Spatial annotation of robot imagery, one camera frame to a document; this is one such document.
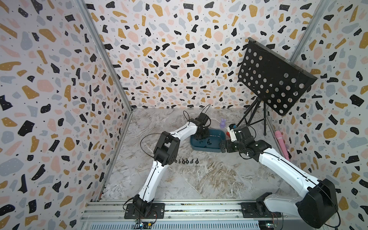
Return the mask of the teal plastic storage box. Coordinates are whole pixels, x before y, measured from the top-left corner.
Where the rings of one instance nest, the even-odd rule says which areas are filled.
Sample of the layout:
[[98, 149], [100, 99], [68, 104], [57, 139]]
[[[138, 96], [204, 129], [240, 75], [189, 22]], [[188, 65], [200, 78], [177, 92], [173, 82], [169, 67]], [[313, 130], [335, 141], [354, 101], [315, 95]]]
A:
[[209, 129], [209, 137], [201, 140], [190, 137], [190, 145], [193, 150], [204, 152], [221, 152], [220, 144], [226, 139], [226, 134], [220, 129]]

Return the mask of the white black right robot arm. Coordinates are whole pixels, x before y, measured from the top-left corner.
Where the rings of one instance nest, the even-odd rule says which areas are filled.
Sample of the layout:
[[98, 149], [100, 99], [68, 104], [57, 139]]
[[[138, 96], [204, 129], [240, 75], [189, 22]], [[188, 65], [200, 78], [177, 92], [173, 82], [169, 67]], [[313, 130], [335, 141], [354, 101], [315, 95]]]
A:
[[320, 180], [287, 161], [264, 140], [255, 140], [248, 126], [229, 126], [230, 139], [220, 144], [222, 152], [239, 153], [244, 160], [255, 160], [268, 167], [298, 194], [281, 196], [264, 193], [256, 201], [258, 212], [265, 210], [300, 217], [309, 226], [319, 229], [338, 214], [335, 185], [328, 179]]

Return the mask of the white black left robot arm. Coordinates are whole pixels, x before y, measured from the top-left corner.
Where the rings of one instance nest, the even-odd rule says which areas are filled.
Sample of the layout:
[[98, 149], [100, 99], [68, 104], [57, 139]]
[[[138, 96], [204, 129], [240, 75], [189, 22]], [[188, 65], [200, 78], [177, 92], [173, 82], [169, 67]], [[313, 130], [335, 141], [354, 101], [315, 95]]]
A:
[[209, 137], [209, 116], [201, 112], [195, 118], [188, 118], [185, 125], [172, 132], [162, 132], [153, 151], [153, 164], [151, 171], [144, 186], [140, 192], [124, 209], [125, 219], [154, 219], [163, 218], [159, 214], [159, 209], [164, 209], [164, 203], [160, 203], [157, 208], [154, 207], [154, 199], [159, 183], [167, 169], [172, 165], [178, 155], [178, 150], [182, 140], [194, 136], [197, 140]]

